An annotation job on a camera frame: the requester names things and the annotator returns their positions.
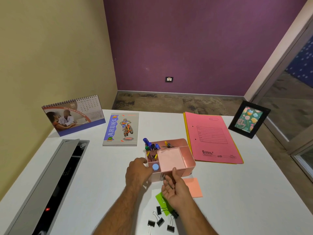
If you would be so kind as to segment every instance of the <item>black photo frame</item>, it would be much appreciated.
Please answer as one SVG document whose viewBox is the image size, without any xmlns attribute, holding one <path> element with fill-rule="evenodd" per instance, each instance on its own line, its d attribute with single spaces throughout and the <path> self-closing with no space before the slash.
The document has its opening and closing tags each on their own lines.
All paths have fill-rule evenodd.
<svg viewBox="0 0 313 235">
<path fill-rule="evenodd" d="M 252 126 L 245 127 L 246 125 L 249 126 L 249 120 L 250 119 L 252 120 L 254 116 L 253 112 L 255 112 L 255 110 L 262 112 L 261 116 L 258 119 L 254 118 L 254 121 L 256 120 L 256 122 L 255 123 L 253 122 L 254 124 Z M 265 108 L 263 106 L 259 106 L 247 101 L 242 101 L 228 129 L 235 131 L 236 133 L 239 133 L 241 135 L 244 135 L 248 138 L 253 138 L 253 136 L 256 134 L 260 126 L 263 124 L 264 120 L 266 119 L 270 111 L 271 111 L 270 109 Z"/>
</svg>

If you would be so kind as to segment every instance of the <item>wall switch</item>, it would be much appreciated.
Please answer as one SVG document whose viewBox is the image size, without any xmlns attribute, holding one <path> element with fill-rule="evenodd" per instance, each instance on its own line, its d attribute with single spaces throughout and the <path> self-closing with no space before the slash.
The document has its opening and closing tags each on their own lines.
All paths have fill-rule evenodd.
<svg viewBox="0 0 313 235">
<path fill-rule="evenodd" d="M 173 82 L 173 77 L 165 77 L 165 82 Z"/>
</svg>

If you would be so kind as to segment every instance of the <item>hand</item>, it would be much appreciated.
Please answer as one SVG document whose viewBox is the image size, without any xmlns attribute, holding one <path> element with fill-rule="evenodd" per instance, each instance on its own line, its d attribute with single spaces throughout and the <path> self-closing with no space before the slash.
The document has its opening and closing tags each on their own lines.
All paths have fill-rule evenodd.
<svg viewBox="0 0 313 235">
<path fill-rule="evenodd" d="M 188 186 L 186 186 L 184 180 L 177 174 L 177 170 L 174 167 L 172 171 L 173 177 L 176 181 L 166 175 L 163 181 L 162 194 L 178 213 L 182 211 L 186 206 L 193 202 L 193 198 L 189 192 Z"/>
<path fill-rule="evenodd" d="M 142 187 L 148 178 L 152 175 L 152 167 L 146 167 L 144 163 L 147 163 L 145 158 L 136 158 L 129 163 L 126 171 L 126 187 Z"/>
</svg>

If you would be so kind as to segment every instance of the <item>pink desk organizer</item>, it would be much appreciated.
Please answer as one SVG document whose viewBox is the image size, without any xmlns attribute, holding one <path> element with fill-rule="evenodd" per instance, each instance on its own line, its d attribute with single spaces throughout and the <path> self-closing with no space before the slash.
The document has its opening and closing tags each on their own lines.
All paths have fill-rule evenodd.
<svg viewBox="0 0 313 235">
<path fill-rule="evenodd" d="M 174 146 L 174 148 L 162 147 L 165 146 L 165 141 Z M 191 154 L 188 143 L 184 138 L 151 143 L 158 144 L 161 149 L 146 151 L 148 166 L 152 167 L 153 164 L 159 165 L 159 170 L 153 172 L 152 176 L 149 178 L 150 182 L 164 180 L 165 175 L 172 177 L 173 167 L 177 168 L 178 174 L 182 177 L 189 176 L 191 174 L 192 170 L 196 166 L 196 162 Z"/>
</svg>

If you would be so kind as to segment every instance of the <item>cupcake illustration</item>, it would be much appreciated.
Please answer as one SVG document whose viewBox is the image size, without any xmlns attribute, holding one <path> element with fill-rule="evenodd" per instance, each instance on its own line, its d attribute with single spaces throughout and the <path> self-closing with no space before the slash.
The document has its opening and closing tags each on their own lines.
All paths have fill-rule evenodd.
<svg viewBox="0 0 313 235">
<path fill-rule="evenodd" d="M 248 115 L 252 115 L 252 113 L 253 113 L 253 110 L 251 110 L 251 109 L 248 110 L 248 112 L 247 112 Z"/>
</svg>

